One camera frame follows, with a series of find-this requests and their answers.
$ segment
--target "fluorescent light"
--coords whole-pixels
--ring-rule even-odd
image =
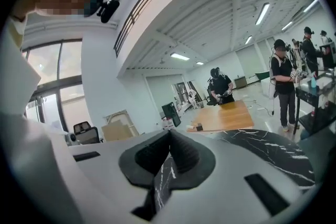
[[[288,24],[286,24],[283,29],[281,31],[284,31],[288,26],[290,26],[293,22],[289,22]]]
[[[176,54],[176,53],[174,53],[174,52],[173,52],[172,54],[170,54],[170,56],[171,56],[171,57],[174,57],[174,58],[177,58],[177,59],[185,60],[185,61],[189,60],[188,57],[185,57],[185,56]]]
[[[315,5],[319,0],[314,0],[308,7],[306,7],[304,9],[303,12],[307,12],[308,10],[310,10],[312,8],[313,5]]]
[[[256,25],[260,24],[264,16],[266,15],[266,12],[269,8],[270,4],[269,3],[264,3],[261,13],[259,14],[258,20],[256,22]]]
[[[245,45],[248,44],[248,42],[250,41],[251,38],[252,38],[252,36],[249,36],[249,37],[247,38],[247,41],[245,42]]]

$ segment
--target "shelf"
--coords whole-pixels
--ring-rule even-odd
[[[328,108],[326,109],[318,108],[317,109],[314,129],[312,129],[313,117],[311,116],[311,113],[299,118],[299,122],[307,130],[308,133],[314,134],[318,132],[319,130],[327,127],[335,119],[336,119],[336,105],[332,102],[329,102]]]

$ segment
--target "white pillar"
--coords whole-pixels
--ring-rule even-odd
[[[263,55],[261,54],[261,51],[260,51],[259,46],[257,45],[257,43],[254,43],[254,47],[255,47],[255,49],[257,51],[257,55],[259,56],[259,60],[261,62],[262,68],[264,69],[264,71],[267,71],[268,68],[266,67]]]
[[[271,55],[272,55],[272,54],[273,54],[273,52],[272,52],[272,48],[271,48],[270,44],[268,43],[268,40],[265,39],[265,42],[266,42],[267,48],[269,49],[269,51],[270,51],[270,53],[271,53]]]

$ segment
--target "green object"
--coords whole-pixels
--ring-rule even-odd
[[[267,78],[269,78],[269,71],[256,73],[256,76],[259,80],[267,79]]]

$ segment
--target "black chair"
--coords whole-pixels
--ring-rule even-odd
[[[74,125],[73,133],[78,142],[83,145],[102,142],[102,139],[99,139],[97,127],[91,127],[87,121]]]

